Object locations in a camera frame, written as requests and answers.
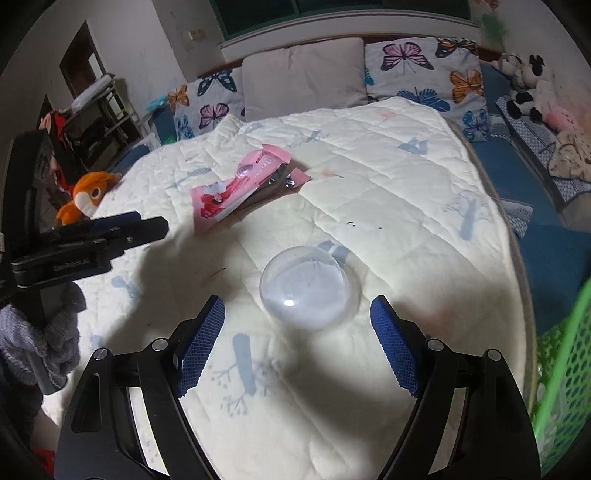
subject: butterfly print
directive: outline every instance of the butterfly print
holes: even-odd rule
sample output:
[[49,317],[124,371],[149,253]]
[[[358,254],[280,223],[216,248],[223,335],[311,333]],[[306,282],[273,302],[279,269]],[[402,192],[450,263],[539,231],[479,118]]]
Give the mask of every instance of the butterfly print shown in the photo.
[[451,72],[449,79],[453,83],[452,98],[454,103],[460,103],[468,95],[474,92],[477,95],[484,96],[484,87],[482,86],[482,74],[479,70],[472,70],[472,75],[463,77],[460,72]]
[[199,87],[197,88],[197,96],[201,97],[201,95],[207,92],[208,88],[215,80],[217,80],[226,90],[236,92],[236,82],[234,82],[234,79],[232,78],[232,71],[222,70],[221,72],[214,73],[209,77],[204,77],[201,80]]
[[471,142],[491,139],[491,126],[488,122],[488,114],[483,108],[474,117],[474,113],[467,111],[462,118],[466,128],[463,130],[464,136]]
[[465,38],[438,38],[437,51],[435,56],[438,59],[444,59],[454,53],[458,48],[465,48],[473,55],[478,56],[478,48],[476,42],[472,40],[466,40]]
[[177,136],[179,140],[195,138],[193,129],[189,126],[189,119],[187,115],[183,115],[183,120],[179,120],[177,123]]
[[366,85],[373,85],[374,84],[374,79],[371,78],[371,75],[369,74],[369,70],[367,67],[365,67],[365,84]]
[[429,63],[425,55],[421,54],[421,47],[416,43],[407,41],[403,46],[391,43],[386,45],[383,51],[386,54],[382,63],[382,70],[384,71],[393,69],[400,62],[402,62],[402,74],[406,74],[406,65],[415,72],[413,63],[424,69],[434,70],[433,65]]
[[199,122],[199,130],[207,127],[211,122],[215,125],[215,122],[224,118],[230,109],[225,103],[218,103],[215,107],[212,105],[206,105],[201,108],[201,121]]
[[437,92],[430,88],[425,88],[420,92],[417,91],[417,88],[414,88],[414,93],[409,92],[408,90],[401,90],[396,94],[398,97],[406,98],[412,102],[418,103],[419,105],[427,105],[431,108],[434,108],[438,112],[448,112],[450,110],[449,103],[445,100],[441,100],[437,96]]
[[181,85],[176,92],[168,94],[168,102],[173,115],[177,112],[177,104],[190,106],[189,97],[187,96],[187,85]]

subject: headboard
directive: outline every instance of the headboard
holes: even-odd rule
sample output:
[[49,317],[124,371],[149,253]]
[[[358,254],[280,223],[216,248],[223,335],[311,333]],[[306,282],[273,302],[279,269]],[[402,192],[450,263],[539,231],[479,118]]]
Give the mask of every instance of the headboard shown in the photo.
[[[366,35],[334,35],[331,37],[314,38],[314,39],[311,39],[308,41],[286,44],[281,47],[273,47],[270,50],[276,50],[278,48],[289,48],[289,47],[293,47],[295,45],[305,45],[308,43],[318,43],[318,42],[321,42],[324,40],[334,40],[335,38],[346,38],[346,37],[361,37],[363,39],[363,42],[365,44],[368,44],[368,43],[378,43],[381,41],[400,40],[401,38],[428,37],[428,36],[429,35],[399,35],[399,34],[387,34],[387,33],[372,33],[372,34],[366,34]],[[501,56],[501,52],[478,46],[478,56],[480,57],[481,60],[492,61],[492,60],[497,60]],[[234,61],[231,61],[228,63],[224,63],[222,65],[219,65],[215,68],[212,68],[212,69],[204,72],[203,74],[200,75],[200,77],[206,77],[208,75],[213,75],[214,73],[219,72],[221,70],[229,70],[229,69],[239,67],[242,65],[242,60],[244,60],[244,59],[238,59],[238,60],[234,60]]]

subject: quilted comforter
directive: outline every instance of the quilted comforter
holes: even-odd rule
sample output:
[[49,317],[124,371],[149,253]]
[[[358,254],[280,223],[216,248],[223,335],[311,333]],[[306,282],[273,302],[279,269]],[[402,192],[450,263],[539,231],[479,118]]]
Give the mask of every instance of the quilted comforter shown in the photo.
[[[189,190],[231,178],[262,143],[289,150],[312,180],[195,237]],[[428,107],[392,98],[250,124],[228,115],[210,134],[140,159],[96,216],[129,210],[164,216],[170,233],[79,282],[88,303],[79,320],[82,358],[100,346],[142,349],[220,295],[226,323],[181,402],[223,479],[376,478],[414,402],[369,322],[380,294],[457,351],[500,349],[524,384],[524,315],[508,229],[466,149]],[[330,251],[361,294],[354,318],[297,339],[269,318],[258,293],[268,261],[295,245]],[[76,377],[44,403],[58,423]],[[133,396],[146,457],[164,470],[141,393]],[[457,413],[434,467],[449,457]]]

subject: green plastic basket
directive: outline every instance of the green plastic basket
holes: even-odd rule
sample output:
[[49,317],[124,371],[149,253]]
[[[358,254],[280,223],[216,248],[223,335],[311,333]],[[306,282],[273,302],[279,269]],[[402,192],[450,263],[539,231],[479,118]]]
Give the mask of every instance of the green plastic basket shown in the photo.
[[542,475],[566,453],[591,412],[591,278],[570,315],[538,338],[532,423]]

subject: transparent plastic bowl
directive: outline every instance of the transparent plastic bowl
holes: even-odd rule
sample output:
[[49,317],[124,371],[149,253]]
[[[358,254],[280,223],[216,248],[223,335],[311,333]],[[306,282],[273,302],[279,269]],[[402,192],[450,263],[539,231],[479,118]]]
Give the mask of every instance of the transparent plastic bowl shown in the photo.
[[351,314],[356,297],[351,280],[328,252],[293,247],[268,263],[259,287],[263,305],[277,320],[320,330]]

